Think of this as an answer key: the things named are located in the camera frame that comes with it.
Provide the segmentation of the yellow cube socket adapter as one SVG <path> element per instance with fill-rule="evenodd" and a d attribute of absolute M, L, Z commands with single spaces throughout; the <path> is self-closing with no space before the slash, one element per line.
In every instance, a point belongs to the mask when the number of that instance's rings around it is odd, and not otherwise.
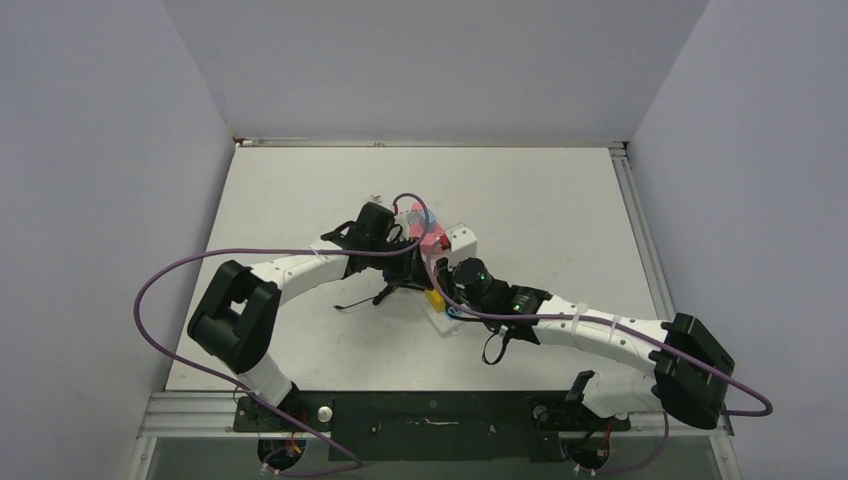
<path fill-rule="evenodd" d="M 446 310 L 446 302 L 442 295 L 439 294 L 436 290 L 426 290 L 424 294 L 429 305 L 433 308 L 435 312 L 442 313 Z"/>

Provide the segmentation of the white power strip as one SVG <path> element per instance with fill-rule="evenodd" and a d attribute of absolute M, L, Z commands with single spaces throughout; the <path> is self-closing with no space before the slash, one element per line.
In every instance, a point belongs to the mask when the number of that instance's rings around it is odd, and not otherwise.
<path fill-rule="evenodd" d="M 442 313 L 437 313 L 429 305 L 424 291 L 413 291 L 410 294 L 412 303 L 421 311 L 429 324 L 441 338 L 450 338 L 462 333 L 462 326 L 458 320 L 448 315 L 448 307 Z"/>

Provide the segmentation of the pink square plug adapter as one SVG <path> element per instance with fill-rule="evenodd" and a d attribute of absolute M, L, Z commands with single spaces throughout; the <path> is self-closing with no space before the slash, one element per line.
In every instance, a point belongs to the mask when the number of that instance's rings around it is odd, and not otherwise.
<path fill-rule="evenodd" d="M 429 228 L 420 244 L 421 257 L 433 263 L 450 254 L 450 240 L 444 240 L 445 229 L 438 223 Z"/>

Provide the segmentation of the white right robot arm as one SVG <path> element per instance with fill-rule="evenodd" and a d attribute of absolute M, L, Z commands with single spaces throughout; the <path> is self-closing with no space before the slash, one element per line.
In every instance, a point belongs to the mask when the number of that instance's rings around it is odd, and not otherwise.
<path fill-rule="evenodd" d="M 478 258 L 440 259 L 435 278 L 453 303 L 472 310 L 506 341 L 571 348 L 627 366 L 582 372 L 565 401 L 567 419 L 589 428 L 601 418 L 664 411 L 699 429 L 717 426 L 735 362 L 697 317 L 621 317 L 546 290 L 496 279 Z"/>

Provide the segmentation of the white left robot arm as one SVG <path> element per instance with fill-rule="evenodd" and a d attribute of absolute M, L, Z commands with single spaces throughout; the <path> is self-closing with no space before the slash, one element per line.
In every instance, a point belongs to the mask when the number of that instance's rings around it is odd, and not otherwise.
<path fill-rule="evenodd" d="M 381 272 L 384 295 L 429 288 L 421 254 L 429 216 L 423 207 L 398 212 L 368 202 L 356 219 L 322 234 L 302 254 L 250 266 L 229 260 L 218 267 L 190 317 L 188 336 L 223 363 L 244 390 L 262 399 L 262 421 L 274 430 L 287 429 L 298 415 L 297 387 L 268 351 L 278 309 L 367 269 Z"/>

